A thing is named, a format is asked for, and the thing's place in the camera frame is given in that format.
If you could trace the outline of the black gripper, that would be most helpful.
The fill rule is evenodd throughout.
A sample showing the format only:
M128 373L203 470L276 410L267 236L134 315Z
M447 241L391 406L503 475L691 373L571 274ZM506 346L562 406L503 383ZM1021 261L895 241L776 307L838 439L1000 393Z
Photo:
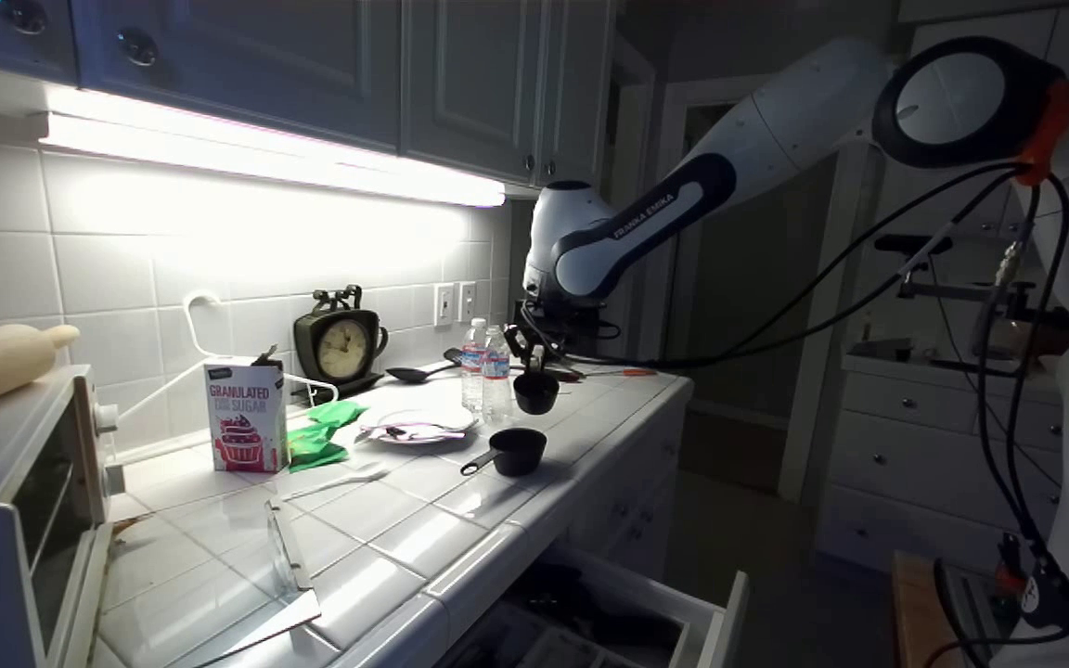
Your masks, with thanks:
M567 356L594 356L604 342L621 334L597 303L571 295L531 295L522 292L511 303L511 315L503 328L507 351L522 371L545 371L554 378L578 378Z

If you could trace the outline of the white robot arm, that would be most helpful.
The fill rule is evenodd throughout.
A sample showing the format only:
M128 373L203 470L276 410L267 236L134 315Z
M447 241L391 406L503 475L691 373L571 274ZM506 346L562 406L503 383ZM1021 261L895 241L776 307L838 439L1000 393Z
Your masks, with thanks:
M1064 131L1069 73L1000 38L941 41L907 64L856 38L829 41L725 111L631 205L610 206L576 177L545 183L506 338L543 373L571 338L601 329L597 303L635 261L851 140L907 168L1011 162L1037 183Z

